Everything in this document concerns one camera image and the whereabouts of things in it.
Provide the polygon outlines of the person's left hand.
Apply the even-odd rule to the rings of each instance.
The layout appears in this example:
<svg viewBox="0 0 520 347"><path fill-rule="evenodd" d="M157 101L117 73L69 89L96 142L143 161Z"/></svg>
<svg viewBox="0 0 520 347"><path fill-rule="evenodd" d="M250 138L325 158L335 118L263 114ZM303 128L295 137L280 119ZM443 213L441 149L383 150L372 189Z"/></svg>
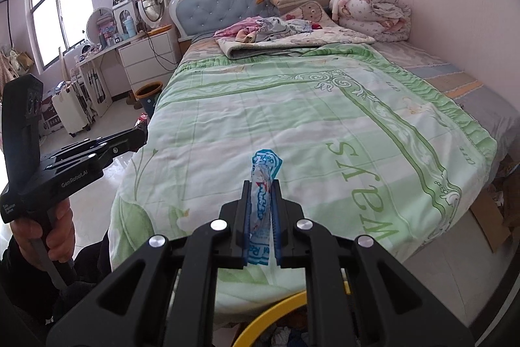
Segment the person's left hand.
<svg viewBox="0 0 520 347"><path fill-rule="evenodd" d="M70 200L66 198L57 204L55 213L54 227L46 239L47 256L50 261L65 263L72 258L76 243ZM32 266L44 270L41 260L31 244L32 240L39 240L42 237L41 226L31 219L17 219L11 222L10 228L19 245L21 255Z"/></svg>

